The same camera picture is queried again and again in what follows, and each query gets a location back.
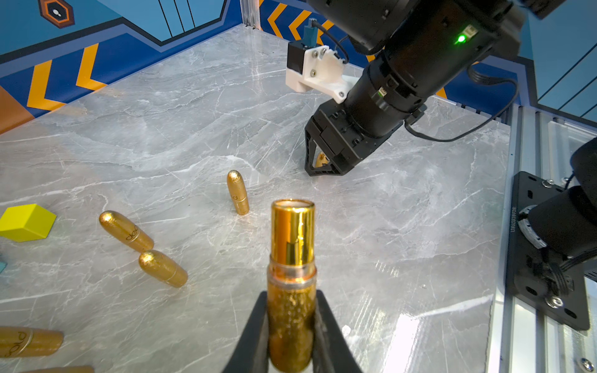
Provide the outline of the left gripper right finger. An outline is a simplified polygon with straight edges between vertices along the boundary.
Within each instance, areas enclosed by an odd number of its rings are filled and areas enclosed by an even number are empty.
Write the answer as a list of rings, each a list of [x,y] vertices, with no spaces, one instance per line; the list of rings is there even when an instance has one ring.
[[[321,290],[317,290],[312,367],[315,373],[362,373]]]

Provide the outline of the gold lipstick cap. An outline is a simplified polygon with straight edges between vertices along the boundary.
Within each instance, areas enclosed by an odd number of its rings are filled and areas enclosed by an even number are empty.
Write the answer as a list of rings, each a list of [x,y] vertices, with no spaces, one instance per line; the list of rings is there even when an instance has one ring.
[[[314,167],[317,168],[321,168],[323,166],[326,166],[329,163],[329,159],[326,157],[326,155],[321,152],[315,160],[315,164]]]

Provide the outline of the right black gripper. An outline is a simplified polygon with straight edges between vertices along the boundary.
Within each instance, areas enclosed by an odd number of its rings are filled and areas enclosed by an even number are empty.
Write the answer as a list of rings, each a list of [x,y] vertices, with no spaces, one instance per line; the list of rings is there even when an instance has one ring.
[[[380,98],[326,101],[306,125],[306,172],[312,177],[345,175],[389,139],[404,119],[404,112]],[[316,169],[321,152],[329,163]]]

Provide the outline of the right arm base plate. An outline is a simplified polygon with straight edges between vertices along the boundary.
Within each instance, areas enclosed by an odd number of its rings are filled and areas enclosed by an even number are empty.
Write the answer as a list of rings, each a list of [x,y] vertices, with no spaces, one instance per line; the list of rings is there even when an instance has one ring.
[[[596,205],[584,189],[514,176],[506,291],[558,323],[590,328],[584,263],[596,255]]]

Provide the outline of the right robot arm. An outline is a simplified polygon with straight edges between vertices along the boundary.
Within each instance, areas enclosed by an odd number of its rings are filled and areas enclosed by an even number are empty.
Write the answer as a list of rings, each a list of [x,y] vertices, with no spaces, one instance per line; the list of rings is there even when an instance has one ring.
[[[306,172],[342,176],[392,134],[411,131],[426,100],[461,72],[480,85],[503,79],[478,73],[489,55],[513,58],[525,14],[544,19],[557,1],[313,1],[373,60],[362,76],[338,88],[305,128]]]

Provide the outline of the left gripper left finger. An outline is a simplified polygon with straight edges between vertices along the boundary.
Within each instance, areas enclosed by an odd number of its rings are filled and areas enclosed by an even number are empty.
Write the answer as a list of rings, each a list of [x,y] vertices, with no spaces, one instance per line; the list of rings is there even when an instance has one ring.
[[[261,292],[222,373],[268,373],[268,340],[267,292]]]

